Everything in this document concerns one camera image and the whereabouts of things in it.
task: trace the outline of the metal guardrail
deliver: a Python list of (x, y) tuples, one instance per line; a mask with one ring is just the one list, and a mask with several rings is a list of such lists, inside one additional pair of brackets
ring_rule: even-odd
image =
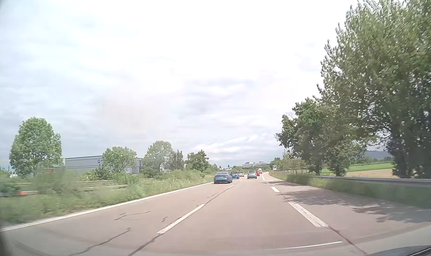
[(361, 177), (336, 177), (336, 176), (315, 176), (319, 178), (332, 178), (352, 180), (361, 183), (389, 183), (404, 184), (407, 186), (431, 186), (431, 178), (361, 178)]

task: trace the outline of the hill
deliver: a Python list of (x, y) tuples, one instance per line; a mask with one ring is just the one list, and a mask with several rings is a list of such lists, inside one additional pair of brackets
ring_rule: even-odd
[(383, 159), (387, 156), (391, 156), (387, 151), (377, 151), (377, 150), (368, 150), (366, 151), (366, 155), (377, 159)]

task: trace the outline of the white car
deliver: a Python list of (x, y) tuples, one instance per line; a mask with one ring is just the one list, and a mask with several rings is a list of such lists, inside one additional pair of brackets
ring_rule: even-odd
[(249, 171), (249, 173), (247, 173), (247, 178), (257, 178), (257, 172)]

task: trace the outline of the building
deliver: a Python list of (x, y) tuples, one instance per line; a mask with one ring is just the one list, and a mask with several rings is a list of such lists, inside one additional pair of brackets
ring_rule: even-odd
[[(137, 174), (139, 170), (143, 168), (143, 159), (135, 158), (135, 166), (127, 167), (125, 172), (128, 174)], [(77, 174), (82, 174), (88, 171), (92, 171), (99, 167), (103, 163), (103, 157), (99, 156), (85, 156), (85, 157), (69, 157), (65, 158), (65, 167), (69, 170), (73, 170)]]
[(251, 168), (251, 167), (261, 167), (261, 166), (268, 166), (269, 162), (262, 162), (259, 161), (258, 163), (255, 162), (246, 162), (242, 165), (242, 168)]

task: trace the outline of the blue sedan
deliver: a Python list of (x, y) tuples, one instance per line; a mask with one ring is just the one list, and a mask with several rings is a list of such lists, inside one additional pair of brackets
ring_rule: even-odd
[(231, 183), (233, 182), (233, 178), (231, 177), (231, 175), (228, 172), (218, 172), (215, 174), (214, 176), (214, 184), (217, 183)]
[(239, 179), (239, 173), (238, 172), (231, 172), (230, 175), (231, 175), (232, 178)]

